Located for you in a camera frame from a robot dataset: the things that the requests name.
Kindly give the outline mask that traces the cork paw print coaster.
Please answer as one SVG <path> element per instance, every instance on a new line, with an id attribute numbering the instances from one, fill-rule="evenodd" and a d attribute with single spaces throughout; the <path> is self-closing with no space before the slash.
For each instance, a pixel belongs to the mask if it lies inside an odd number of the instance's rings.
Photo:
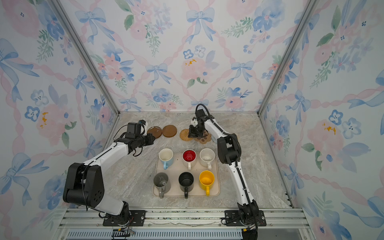
<path id="1" fill-rule="evenodd" d="M 194 138 L 194 140 L 200 144 L 206 144 L 212 140 L 212 135 L 209 134 L 207 131 L 204 131 L 202 137 Z"/>

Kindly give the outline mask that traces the dark wooden coaster white marks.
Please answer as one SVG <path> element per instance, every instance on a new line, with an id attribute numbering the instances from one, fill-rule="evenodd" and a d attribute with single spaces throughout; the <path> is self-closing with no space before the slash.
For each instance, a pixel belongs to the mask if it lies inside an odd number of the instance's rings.
<path id="1" fill-rule="evenodd" d="M 158 139 L 163 134 L 163 130 L 158 126 L 153 126 L 147 130 L 147 134 L 152 134 L 156 139 Z"/>

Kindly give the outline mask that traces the rattan woven round coaster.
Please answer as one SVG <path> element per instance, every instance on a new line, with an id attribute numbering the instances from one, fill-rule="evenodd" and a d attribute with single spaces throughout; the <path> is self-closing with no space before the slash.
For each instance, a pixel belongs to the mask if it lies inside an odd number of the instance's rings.
<path id="1" fill-rule="evenodd" d="M 192 141 L 193 138 L 189 137 L 189 129 L 184 129 L 180 132 L 180 139 L 185 142 Z"/>

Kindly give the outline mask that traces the plain brown wooden coaster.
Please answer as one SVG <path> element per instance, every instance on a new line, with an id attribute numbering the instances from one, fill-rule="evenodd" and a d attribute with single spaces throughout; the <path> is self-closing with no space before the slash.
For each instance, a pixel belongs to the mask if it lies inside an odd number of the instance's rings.
<path id="1" fill-rule="evenodd" d="M 167 125 L 162 129 L 162 134 L 166 138 L 172 138 L 177 134 L 178 130 L 174 125 Z"/>

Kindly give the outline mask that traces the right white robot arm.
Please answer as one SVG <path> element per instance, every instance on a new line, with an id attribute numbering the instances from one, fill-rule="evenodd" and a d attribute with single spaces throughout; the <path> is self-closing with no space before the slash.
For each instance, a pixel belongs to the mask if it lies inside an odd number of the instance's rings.
<path id="1" fill-rule="evenodd" d="M 257 225 L 260 210 L 251 194 L 241 164 L 242 148 L 236 134 L 221 127 L 204 104 L 198 104 L 189 126 L 189 138 L 202 138 L 204 132 L 217 141 L 218 158 L 231 174 L 238 196 L 239 216 L 245 226 Z"/>

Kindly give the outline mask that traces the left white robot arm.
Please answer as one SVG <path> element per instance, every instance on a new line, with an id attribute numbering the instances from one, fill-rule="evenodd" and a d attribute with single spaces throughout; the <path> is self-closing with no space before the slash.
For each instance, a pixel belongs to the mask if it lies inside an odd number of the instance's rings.
<path id="1" fill-rule="evenodd" d="M 63 200 L 104 213 L 104 218 L 118 226 L 133 219 L 129 204 L 105 193 L 104 173 L 121 158 L 154 144 L 155 137 L 147 133 L 147 122 L 128 123 L 127 130 L 100 154 L 68 168 Z"/>

